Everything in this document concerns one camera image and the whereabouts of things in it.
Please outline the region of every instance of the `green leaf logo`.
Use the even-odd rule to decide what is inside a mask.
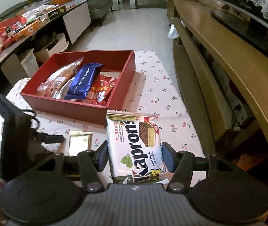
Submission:
[[[128,153],[126,156],[124,156],[124,157],[120,160],[120,162],[121,162],[122,164],[125,164],[128,168],[132,168],[132,166],[133,166],[132,159],[131,159],[129,153]]]

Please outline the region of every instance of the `black circular disc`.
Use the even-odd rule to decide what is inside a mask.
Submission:
[[[0,208],[9,218],[24,224],[51,223],[76,209],[79,187],[58,174],[20,176],[0,192]]]
[[[204,179],[190,190],[195,208],[218,222],[241,224],[265,219],[268,188],[254,181]]]

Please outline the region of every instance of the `blue wafer biscuit package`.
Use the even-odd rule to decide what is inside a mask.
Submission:
[[[64,97],[65,100],[79,99],[84,100],[87,97],[89,89],[95,78],[101,72],[102,64],[89,63],[83,65],[74,77],[69,90]]]

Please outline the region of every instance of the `coffee table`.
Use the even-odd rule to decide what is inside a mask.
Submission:
[[[186,107],[158,56],[151,51],[141,51],[135,53],[135,60],[136,72],[125,98],[123,110],[154,114],[162,142],[168,142],[176,151],[186,150],[198,157],[204,157]],[[29,78],[20,80],[7,95],[7,99],[21,109],[31,109],[19,94],[28,81]],[[40,111],[37,111],[37,118],[40,121],[39,132],[62,134],[66,138],[63,144],[43,144],[46,149],[53,152],[62,152],[68,155],[70,131],[92,131],[93,150],[97,150],[107,139],[106,128],[101,125]],[[99,176],[104,184],[112,183],[109,163],[105,170],[99,173]],[[191,186],[204,178],[205,172],[194,172]]]

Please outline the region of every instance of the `television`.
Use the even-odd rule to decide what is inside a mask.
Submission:
[[[250,19],[247,21],[223,9],[213,9],[211,15],[268,57],[268,19],[264,18],[262,7],[256,6],[251,0],[218,1],[245,13]]]

